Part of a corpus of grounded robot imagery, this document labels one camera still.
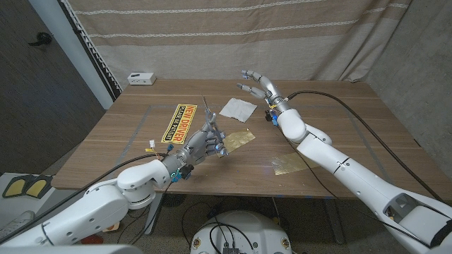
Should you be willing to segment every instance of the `small white box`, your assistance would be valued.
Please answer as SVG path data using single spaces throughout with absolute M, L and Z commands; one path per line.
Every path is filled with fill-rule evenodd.
M 154 73 L 131 73 L 127 80 L 131 85 L 152 85 L 155 75 Z

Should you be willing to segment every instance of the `white wire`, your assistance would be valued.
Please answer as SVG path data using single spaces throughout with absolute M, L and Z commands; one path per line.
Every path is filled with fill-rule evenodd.
M 273 204 L 275 205 L 276 215 L 278 216 L 278 225 L 281 226 L 280 213 L 278 212 L 278 207 L 276 206 L 275 198 L 271 197 L 271 200 L 273 201 Z

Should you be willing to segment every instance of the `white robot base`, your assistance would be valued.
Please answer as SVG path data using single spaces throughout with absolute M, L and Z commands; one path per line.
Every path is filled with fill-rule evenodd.
M 289 237 L 284 230 L 262 214 L 236 210 L 219 214 L 217 220 L 220 224 L 237 227 L 249 239 L 253 250 L 247 239 L 236 229 L 230 227 L 234 236 L 234 248 L 230 230 L 226 226 L 221 226 L 225 233 L 225 236 L 223 236 L 217 221 L 212 218 L 201 227 L 191 240 L 191 254 L 216 254 L 217 251 L 213 245 L 221 253 L 292 253 Z

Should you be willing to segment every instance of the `wooden table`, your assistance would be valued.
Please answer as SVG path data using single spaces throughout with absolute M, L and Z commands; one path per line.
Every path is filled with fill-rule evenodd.
M 188 181 L 173 184 L 169 193 L 330 196 L 309 170 L 275 175 L 270 159 L 294 151 L 279 130 L 265 120 L 266 103 L 239 90 L 235 85 L 237 82 L 257 86 L 248 80 L 158 80 L 152 86 L 128 86 L 54 177 L 52 185 L 58 189 L 80 188 L 118 163 L 144 155 L 152 139 L 156 141 L 158 152 L 166 152 L 167 144 L 160 140 L 177 104 L 198 105 L 188 137 L 203 125 L 202 93 L 209 107 L 217 113 L 232 97 L 258 105 L 246 123 L 218 117 L 218 126 L 226 133 L 248 128 L 256 139 L 228 157 L 207 158 L 195 167 Z M 275 84 L 285 96 L 298 90 L 318 90 L 339 97 L 434 191 L 444 200 L 452 200 L 452 183 L 366 83 L 275 81 Z M 333 146 L 340 151 L 390 183 L 429 196 L 337 102 L 320 95 L 298 95 L 290 104 L 307 124 L 327 133 L 333 139 Z M 144 159 L 130 166 L 148 161 L 150 159 Z M 115 176 L 125 168 L 118 170 Z M 326 170 L 318 167 L 314 171 L 338 197 L 354 197 Z

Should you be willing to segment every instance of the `white paper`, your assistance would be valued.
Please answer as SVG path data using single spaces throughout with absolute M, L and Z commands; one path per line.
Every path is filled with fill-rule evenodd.
M 231 117 L 244 123 L 248 120 L 256 108 L 257 106 L 254 104 L 242 101 L 241 99 L 232 98 L 226 106 L 223 107 L 220 115 Z

